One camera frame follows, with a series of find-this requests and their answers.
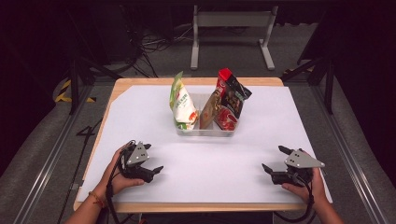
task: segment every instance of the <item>bracelet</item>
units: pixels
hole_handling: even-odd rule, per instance
[[[99,207],[101,207],[101,208],[106,207],[106,204],[102,200],[99,199],[99,197],[95,194],[95,192],[90,191],[88,194],[93,196],[96,199],[96,202],[94,202],[94,203],[97,203]]]

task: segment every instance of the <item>plastic container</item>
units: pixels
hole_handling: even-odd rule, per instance
[[[195,107],[199,110],[200,114],[204,109],[211,93],[212,92],[208,94],[190,93],[190,97],[194,102]],[[212,121],[206,129],[201,130],[199,123],[200,122],[198,120],[194,126],[194,129],[192,130],[182,130],[175,125],[177,134],[182,136],[232,137],[237,128],[236,127],[234,131],[223,131],[215,121]]]

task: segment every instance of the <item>red package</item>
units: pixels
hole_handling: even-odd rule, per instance
[[[221,109],[215,116],[215,122],[224,131],[233,131],[251,91],[238,82],[228,68],[219,70],[216,90],[220,93]]]

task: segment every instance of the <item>white metal frame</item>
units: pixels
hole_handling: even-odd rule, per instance
[[[266,34],[264,39],[259,39],[262,55],[267,64],[268,70],[274,70],[274,62],[268,50],[268,41],[270,40],[271,32],[274,27],[277,7],[273,7],[272,11],[198,11],[198,6],[194,6],[193,12],[193,35],[194,40],[192,44],[191,54],[191,70],[198,69],[198,54],[199,54],[199,38],[198,27],[213,27],[213,26],[255,26],[266,27]]]

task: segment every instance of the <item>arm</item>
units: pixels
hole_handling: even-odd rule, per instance
[[[101,202],[106,202],[106,185],[107,181],[110,178],[111,171],[113,167],[116,165],[117,158],[120,155],[121,150],[124,147],[121,147],[116,151],[111,160],[110,164],[105,169],[103,173],[102,179],[99,181],[98,185],[92,190],[92,192],[98,197]],[[116,170],[116,176],[112,181],[114,194],[119,193],[125,188],[143,185],[144,181],[142,179],[129,179],[125,178],[122,175],[117,175],[118,168]],[[81,204],[81,206],[76,210],[76,212],[66,220],[65,223],[96,223],[96,219],[99,216],[100,211],[102,210],[101,204],[99,204],[93,195],[88,195],[85,201]]]
[[[324,190],[323,179],[320,175],[319,168],[313,168],[313,179],[312,179],[312,194],[314,195],[313,209],[317,213],[321,223],[332,223],[342,224],[344,221],[338,216],[332,205],[326,198]],[[282,188],[286,189],[303,199],[305,203],[308,203],[308,190],[306,188],[300,188],[292,184],[282,184]]]

